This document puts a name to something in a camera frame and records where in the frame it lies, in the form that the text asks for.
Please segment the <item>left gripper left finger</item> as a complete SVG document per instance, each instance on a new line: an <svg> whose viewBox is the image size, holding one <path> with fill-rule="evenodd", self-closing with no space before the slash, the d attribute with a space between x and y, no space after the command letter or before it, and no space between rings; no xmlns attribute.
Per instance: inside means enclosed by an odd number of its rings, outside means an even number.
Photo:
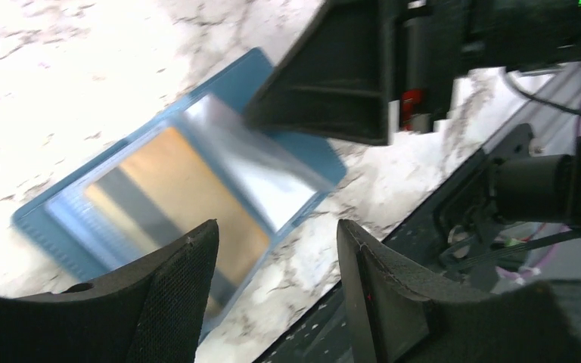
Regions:
<svg viewBox="0 0 581 363"><path fill-rule="evenodd" d="M0 297L0 362L192 362L218 246L209 220L63 293Z"/></svg>

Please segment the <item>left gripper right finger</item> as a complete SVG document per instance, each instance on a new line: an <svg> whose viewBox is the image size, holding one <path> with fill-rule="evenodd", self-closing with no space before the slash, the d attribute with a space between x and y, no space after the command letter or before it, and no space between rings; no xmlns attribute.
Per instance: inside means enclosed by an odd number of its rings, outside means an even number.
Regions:
<svg viewBox="0 0 581 363"><path fill-rule="evenodd" d="M581 362L581 341L547 283L476 290L347 219L337 251L357 362Z"/></svg>

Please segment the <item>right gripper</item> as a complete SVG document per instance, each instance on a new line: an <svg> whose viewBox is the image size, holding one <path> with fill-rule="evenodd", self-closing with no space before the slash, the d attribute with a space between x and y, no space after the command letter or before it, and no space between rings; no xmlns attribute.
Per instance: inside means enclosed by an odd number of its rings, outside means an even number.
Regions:
<svg viewBox="0 0 581 363"><path fill-rule="evenodd" d="M581 1L325 1L244 109L249 127L374 146L431 132L454 81L581 61ZM386 80L390 77L394 86Z"/></svg>

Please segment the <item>gold credit card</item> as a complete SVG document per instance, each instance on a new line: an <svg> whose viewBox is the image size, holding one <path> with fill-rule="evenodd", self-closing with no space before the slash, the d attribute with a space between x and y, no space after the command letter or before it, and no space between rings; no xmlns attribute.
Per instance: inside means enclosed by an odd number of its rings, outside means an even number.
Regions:
<svg viewBox="0 0 581 363"><path fill-rule="evenodd" d="M167 127L84 190L94 207L144 253L208 219L219 226L219 252L206 316L228 305L270 238L175 128Z"/></svg>

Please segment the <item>blue leather card holder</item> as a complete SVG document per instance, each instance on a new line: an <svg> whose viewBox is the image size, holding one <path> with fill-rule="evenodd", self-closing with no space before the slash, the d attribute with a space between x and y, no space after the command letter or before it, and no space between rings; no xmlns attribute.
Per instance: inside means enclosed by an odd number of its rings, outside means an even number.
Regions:
<svg viewBox="0 0 581 363"><path fill-rule="evenodd" d="M135 257L135 247L122 248L121 232L112 227L94 204L78 196L82 182L94 180L95 172L112 167L113 161L121 161L123 152L130 152L129 145L147 141L156 135L161 126L174 126L175 116L187 111L202 96L215 95L231 109L241 113L257 89L272 73L273 66L260 48L253 48L206 82L182 96L153 119L125 138L58 181L47 191L17 209L12 215L13 225L34 244L41 247L59 265L81 281L98 278L120 263L127 264ZM346 175L346 167L331 145L323 138L294 132L264 134L285 152L304 162L326 181L337 185ZM295 228L306 221L330 194L315 192L292 217L281 231L273 233L272 247L267 247L264 257L258 257L253 268L248 269L246 282L228 286L228 272L217 272L211 284L211 297L218 297L221 309L218 318L204 318L200 341L221 324L239 296L263 264L269 251L281 243Z"/></svg>

